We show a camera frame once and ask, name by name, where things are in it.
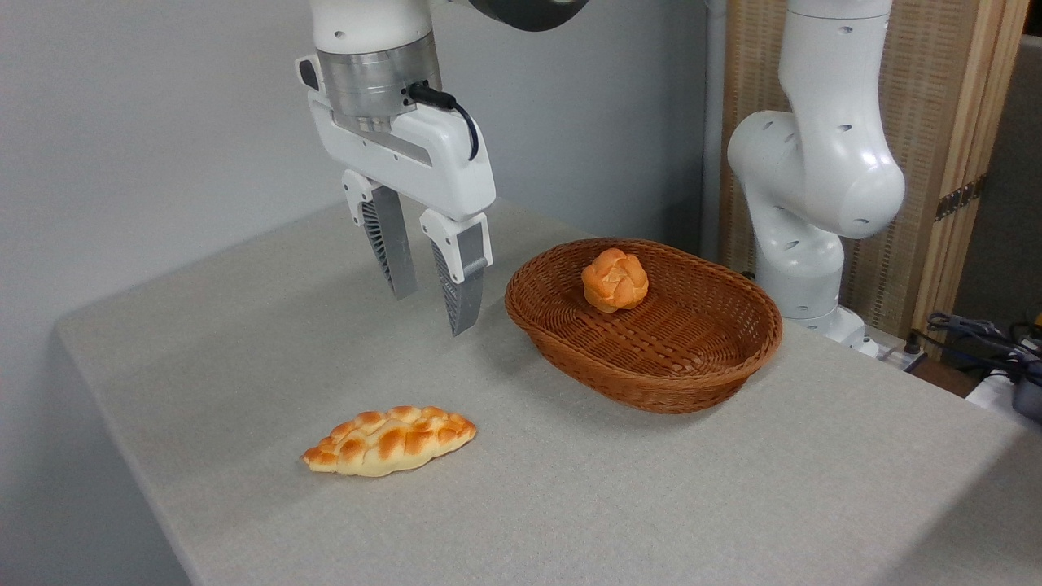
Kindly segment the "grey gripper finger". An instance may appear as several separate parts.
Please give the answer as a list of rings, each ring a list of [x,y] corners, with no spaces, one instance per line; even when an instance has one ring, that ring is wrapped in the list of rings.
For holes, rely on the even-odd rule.
[[[388,286],[402,300],[418,290],[399,194],[347,169],[342,186],[351,218],[365,231]]]
[[[476,323],[483,303],[483,271],[493,263],[488,218],[480,212],[454,221],[426,210],[420,222],[431,241],[451,333],[458,336]]]

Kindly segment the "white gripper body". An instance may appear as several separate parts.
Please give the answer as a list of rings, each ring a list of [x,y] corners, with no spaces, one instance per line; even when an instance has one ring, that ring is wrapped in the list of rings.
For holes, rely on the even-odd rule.
[[[421,103],[396,116],[388,133],[350,129],[331,106],[317,56],[296,67],[317,135],[334,162],[454,221],[494,203],[492,166],[474,120]]]

